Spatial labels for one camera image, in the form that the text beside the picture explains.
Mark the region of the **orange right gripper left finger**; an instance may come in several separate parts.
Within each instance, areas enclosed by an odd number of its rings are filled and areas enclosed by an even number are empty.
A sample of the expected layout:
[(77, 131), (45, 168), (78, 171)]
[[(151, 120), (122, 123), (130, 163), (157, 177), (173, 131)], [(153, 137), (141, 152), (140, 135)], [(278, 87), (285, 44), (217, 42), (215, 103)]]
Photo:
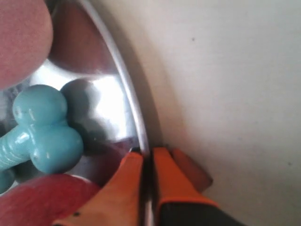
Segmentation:
[(88, 202), (54, 226), (138, 226), (143, 156), (133, 148), (109, 182)]

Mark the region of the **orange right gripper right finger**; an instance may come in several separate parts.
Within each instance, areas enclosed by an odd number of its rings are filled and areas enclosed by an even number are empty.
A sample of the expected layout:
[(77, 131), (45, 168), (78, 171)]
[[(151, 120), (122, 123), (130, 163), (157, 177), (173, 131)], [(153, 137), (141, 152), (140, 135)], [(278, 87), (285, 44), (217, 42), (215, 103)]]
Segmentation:
[(201, 195), (164, 147), (153, 148), (157, 226), (236, 226), (238, 221)]

